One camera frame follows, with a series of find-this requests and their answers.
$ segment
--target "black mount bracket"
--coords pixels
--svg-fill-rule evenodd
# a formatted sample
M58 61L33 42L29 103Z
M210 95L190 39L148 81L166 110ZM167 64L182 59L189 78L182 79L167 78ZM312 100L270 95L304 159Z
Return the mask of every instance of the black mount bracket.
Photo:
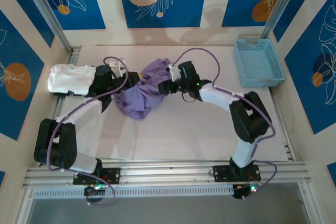
M110 183L110 185L118 185L120 179L120 168L102 168L100 170L99 177ZM82 174L78 174L74 176L74 180L72 182L74 185L92 185L92 184L102 184L99 180L96 180L91 177L87 177Z
M259 167L254 164L249 164L237 174L232 172L230 165L215 165L213 170L215 182L248 182L251 176L256 181L261 180Z

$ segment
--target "white table surface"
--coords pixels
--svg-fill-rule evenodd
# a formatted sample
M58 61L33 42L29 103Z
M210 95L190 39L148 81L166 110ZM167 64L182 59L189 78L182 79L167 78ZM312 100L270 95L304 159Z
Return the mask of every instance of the white table surface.
M102 64L106 56L126 59L130 71L141 71L157 58L171 62L190 47L83 46L78 66ZM216 85L237 92L257 92L267 109L277 135L259 144L255 159L287 161L283 135L268 88L242 88L233 57L233 47L205 47L219 59L221 73ZM201 79L212 80L217 73L213 58L194 50L179 62L192 60ZM66 97L62 114L81 103L82 97ZM92 157L130 160L184 159L228 160L235 151L235 134L229 112L209 103L186 103L181 94L170 94L152 108L142 121L122 114L114 102L77 133L79 152Z

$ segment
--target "light blue plastic basket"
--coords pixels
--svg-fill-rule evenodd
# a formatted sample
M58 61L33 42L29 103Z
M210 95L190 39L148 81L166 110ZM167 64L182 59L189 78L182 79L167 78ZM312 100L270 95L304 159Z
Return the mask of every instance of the light blue plastic basket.
M242 87L275 87L285 79L269 39L238 39L234 56Z

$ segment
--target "metal bar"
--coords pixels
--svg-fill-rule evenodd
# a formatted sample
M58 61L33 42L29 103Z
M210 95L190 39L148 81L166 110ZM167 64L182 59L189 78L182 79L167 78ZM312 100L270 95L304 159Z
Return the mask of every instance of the metal bar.
M25 224L28 221L31 205L33 204L35 190L34 189L25 189L23 191L21 205L17 211L16 224Z
M264 31L262 31L262 34L260 36L261 39L267 39L272 33L289 1L290 0L277 0L271 14L269 15L268 20L266 21Z
M310 182L303 162L275 162L278 167L272 183ZM119 186L173 186L173 185L217 185L209 174L214 165L227 165L228 162L111 162L104 167L122 167ZM265 182L273 174L273 167L259 165L262 180ZM72 185L73 172L50 172L47 168L28 169L24 188L83 187Z
M297 159L295 157L295 153L294 153L294 151L292 149L292 146L291 146L291 143L290 143L290 140L289 140L288 132L286 130L284 121L282 120L281 114L279 112L279 108L277 106L277 103L276 103L276 100L275 100L272 88L269 88L269 93L270 93L271 98L272 98L272 102L273 102L273 106L274 106L274 110L275 110L277 119L281 123L280 129L281 129L283 137L285 138L285 139L283 139L284 144L285 144L285 148L288 148L288 151L289 151L289 156L290 156L289 160L297 161Z
M55 34L55 36L58 38L59 42L63 46L65 50L67 50L69 53L71 52L71 45L66 38L63 29L58 22L53 10L50 8L47 0L33 0L39 11L41 12L43 18L49 25L51 31Z
M327 224L312 183L298 183L303 202L311 223Z

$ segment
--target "purple cloth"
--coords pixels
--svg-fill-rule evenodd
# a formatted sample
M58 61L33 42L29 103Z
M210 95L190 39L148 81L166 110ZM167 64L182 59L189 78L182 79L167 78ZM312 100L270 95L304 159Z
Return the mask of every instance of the purple cloth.
M132 88L123 91L115 99L118 108L136 119L145 119L151 107L162 102L164 95L159 94L157 85L171 78L166 67L168 59L157 59L141 71L142 79Z

